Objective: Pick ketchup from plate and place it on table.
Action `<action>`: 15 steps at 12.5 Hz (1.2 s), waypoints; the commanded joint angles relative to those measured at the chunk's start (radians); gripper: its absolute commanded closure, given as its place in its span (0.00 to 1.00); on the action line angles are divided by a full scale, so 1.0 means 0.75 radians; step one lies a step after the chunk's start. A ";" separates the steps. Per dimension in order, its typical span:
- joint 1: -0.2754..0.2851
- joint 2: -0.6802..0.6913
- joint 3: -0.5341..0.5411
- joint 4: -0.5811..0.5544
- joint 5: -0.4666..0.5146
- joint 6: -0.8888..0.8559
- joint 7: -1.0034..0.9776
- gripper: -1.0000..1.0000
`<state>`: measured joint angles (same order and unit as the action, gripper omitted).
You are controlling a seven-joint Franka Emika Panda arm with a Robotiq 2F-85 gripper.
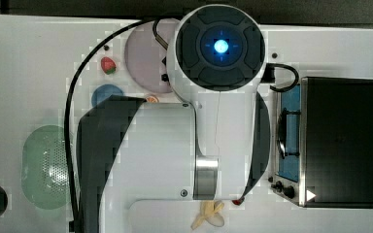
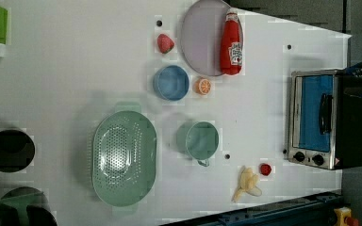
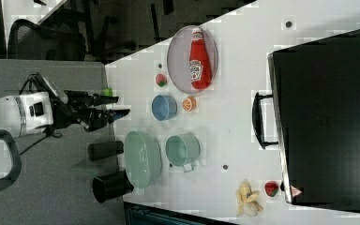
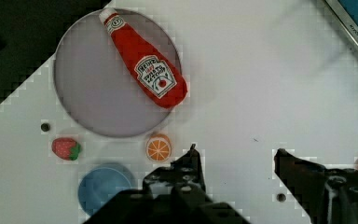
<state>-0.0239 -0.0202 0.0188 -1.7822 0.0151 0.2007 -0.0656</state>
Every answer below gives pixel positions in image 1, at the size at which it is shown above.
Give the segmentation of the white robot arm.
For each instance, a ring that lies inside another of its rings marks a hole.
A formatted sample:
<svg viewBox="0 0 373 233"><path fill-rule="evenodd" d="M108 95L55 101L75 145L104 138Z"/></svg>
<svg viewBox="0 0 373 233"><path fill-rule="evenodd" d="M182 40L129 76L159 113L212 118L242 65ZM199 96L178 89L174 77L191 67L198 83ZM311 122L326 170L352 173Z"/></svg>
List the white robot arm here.
<svg viewBox="0 0 373 233"><path fill-rule="evenodd" d="M80 119L76 232L130 233L138 201L249 193L270 153L265 66L263 35L245 12L215 4L183 17L166 54L170 102L112 95Z"/></svg>

